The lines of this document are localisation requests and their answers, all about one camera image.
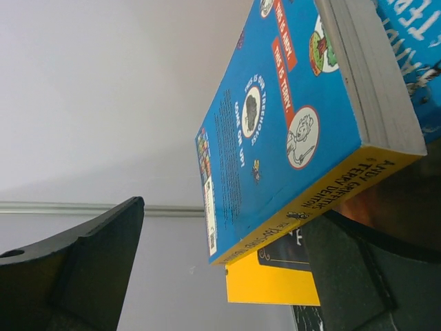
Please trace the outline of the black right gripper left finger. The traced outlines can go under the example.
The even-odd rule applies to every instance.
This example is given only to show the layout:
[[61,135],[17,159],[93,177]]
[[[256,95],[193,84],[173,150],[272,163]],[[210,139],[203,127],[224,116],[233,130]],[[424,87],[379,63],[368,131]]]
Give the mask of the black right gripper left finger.
[[144,220],[132,197],[1,254],[2,330],[116,330]]

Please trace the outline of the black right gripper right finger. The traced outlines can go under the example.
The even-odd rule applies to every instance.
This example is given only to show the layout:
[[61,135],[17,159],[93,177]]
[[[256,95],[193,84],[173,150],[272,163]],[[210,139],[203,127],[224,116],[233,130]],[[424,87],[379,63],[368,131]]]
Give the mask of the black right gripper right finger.
[[326,330],[439,330],[440,253],[329,211],[302,226]]

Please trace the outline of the blue 130-Storey Treehouse book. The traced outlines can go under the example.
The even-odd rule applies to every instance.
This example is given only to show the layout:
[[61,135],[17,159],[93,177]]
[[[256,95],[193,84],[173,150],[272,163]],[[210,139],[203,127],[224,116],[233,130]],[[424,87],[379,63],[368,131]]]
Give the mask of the blue 130-Storey Treehouse book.
[[372,1],[255,1],[195,138],[211,264],[427,153]]

